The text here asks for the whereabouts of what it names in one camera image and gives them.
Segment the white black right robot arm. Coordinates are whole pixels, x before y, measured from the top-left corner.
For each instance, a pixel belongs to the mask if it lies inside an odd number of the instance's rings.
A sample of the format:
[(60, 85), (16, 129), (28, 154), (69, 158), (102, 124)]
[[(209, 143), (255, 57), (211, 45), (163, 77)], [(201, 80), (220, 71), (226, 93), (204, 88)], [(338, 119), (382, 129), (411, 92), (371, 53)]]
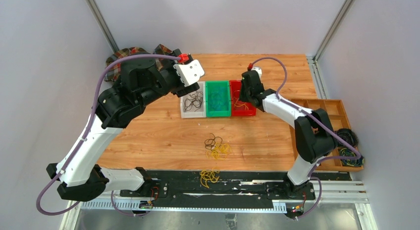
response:
[(302, 194), (302, 185), (309, 181), (317, 162), (338, 146), (327, 112), (299, 106), (273, 89), (265, 89), (255, 70), (242, 73), (239, 99), (280, 118), (294, 129), (298, 156), (287, 172), (283, 192), (288, 198), (297, 198)]

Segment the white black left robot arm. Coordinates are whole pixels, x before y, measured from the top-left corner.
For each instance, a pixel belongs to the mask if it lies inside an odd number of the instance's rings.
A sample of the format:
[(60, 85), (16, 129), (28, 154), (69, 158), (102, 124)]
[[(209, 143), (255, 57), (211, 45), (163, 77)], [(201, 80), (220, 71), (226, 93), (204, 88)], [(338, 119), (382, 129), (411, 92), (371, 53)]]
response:
[(87, 125), (72, 149), (59, 163), (47, 166), (52, 180), (60, 181), (61, 199), (87, 202), (104, 192), (134, 191), (148, 196), (152, 190), (143, 168), (107, 169), (98, 159), (112, 140), (148, 105), (168, 94), (183, 97), (199, 88), (205, 71), (190, 54), (135, 54), (114, 61), (121, 66), (114, 84), (96, 89)]

